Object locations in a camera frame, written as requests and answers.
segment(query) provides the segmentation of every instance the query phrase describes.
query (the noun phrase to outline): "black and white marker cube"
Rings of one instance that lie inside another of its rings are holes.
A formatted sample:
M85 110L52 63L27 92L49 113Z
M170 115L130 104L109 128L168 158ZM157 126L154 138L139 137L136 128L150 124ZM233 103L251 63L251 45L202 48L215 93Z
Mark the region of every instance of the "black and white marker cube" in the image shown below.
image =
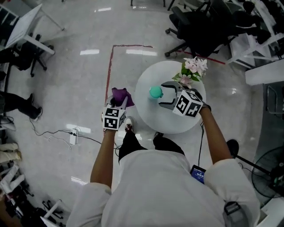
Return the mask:
M183 90L178 98L177 104L173 109L173 113L180 116L196 117L203 103L194 92Z
M103 108L103 128L118 130L120 125L124 122L125 119L125 110L104 107Z

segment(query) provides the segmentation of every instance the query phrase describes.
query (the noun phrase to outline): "tiled floor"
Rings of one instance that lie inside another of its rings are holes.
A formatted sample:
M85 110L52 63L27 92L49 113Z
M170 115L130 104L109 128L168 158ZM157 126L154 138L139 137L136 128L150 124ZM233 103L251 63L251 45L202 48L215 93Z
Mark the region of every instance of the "tiled floor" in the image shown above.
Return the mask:
M134 95L142 72L166 60L163 53L181 43L174 35L165 34L165 29L173 27L169 12L162 7L162 0L134 0L134 8L130 7L130 0L67 0L64 3L46 0L43 6L65 26L64 31L59 31L46 19L40 28L42 40L54 45L55 55L44 55L48 70L44 72L37 66L34 78L30 78L29 70L12 68L8 91L24 98L35 93L36 103L43 107L43 115L35 123L39 133L66 129L67 124L73 124L90 128L91 133L84 135L102 141L100 114L109 69L108 94L115 86L126 87ZM153 48L121 46L130 44ZM157 56L127 54L129 48L151 49ZM95 49L97 54L80 55L81 51L89 49ZM227 52L224 47L219 54L210 57L224 61ZM170 59L182 61L188 56L174 53ZM262 96L258 95L258 89L252 90L245 84L242 67L209 60L208 68L204 85L216 121L226 140L237 139L240 154L252 160L260 133L256 119L262 117ZM252 103L258 105L252 109ZM141 144L150 148L154 131L142 122L135 107L129 108L127 113L137 122ZM17 128L9 134L22 151L20 167L35 194L34 203L40 206L42 199L61 199L65 209L70 210L81 184L89 181L99 144L80 138L79 145L70 150L64 141L48 133L36 136L28 117L20 112L13 111L9 115L14 117ZM54 136L69 141L68 134L59 132ZM199 124L185 133L167 137L183 148L191 164L197 163L201 139ZM122 137L117 136L116 141L120 145ZM211 164L205 135L201 167L208 168ZM118 176L118 158L114 155L114 189Z

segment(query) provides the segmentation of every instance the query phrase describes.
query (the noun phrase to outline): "black pants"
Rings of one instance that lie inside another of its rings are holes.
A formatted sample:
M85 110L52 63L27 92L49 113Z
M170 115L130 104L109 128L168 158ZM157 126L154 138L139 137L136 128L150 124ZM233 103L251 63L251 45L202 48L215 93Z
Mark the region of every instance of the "black pants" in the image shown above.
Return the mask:
M153 143L155 145L156 150L173 151L185 155L182 149L176 143L174 143L168 138L157 136L153 139ZM118 161L120 161L124 156L137 150L147 150L147 149L139 144L134 133L127 132L123 139L122 146L119 149Z
M31 119L36 119L40 113L40 110L35 108L30 101L23 99L16 94L0 92L0 95L5 99L4 112L18 109L21 113L29 116Z

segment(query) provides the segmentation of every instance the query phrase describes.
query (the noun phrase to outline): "white shirt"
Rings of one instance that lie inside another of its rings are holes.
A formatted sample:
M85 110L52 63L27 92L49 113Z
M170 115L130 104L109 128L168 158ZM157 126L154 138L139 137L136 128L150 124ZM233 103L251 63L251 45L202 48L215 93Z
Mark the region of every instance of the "white shirt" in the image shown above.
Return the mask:
M259 201L234 159L211 166L205 184L190 175L186 157L175 152L135 151L120 165L113 194L99 183L83 187L67 227L220 227L225 201L245 205L250 226L257 224Z

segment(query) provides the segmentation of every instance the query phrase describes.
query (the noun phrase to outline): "white sleeve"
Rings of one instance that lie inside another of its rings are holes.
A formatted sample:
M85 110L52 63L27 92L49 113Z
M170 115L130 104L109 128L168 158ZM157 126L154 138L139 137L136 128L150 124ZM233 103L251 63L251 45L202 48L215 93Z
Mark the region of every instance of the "white sleeve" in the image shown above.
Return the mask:
M110 187L99 183L86 184L79 193L66 226L100 226L103 210L110 196Z
M235 201L244 209L249 226L256 226L260 202L240 165L234 159L221 160L204 174L204 183L224 201Z

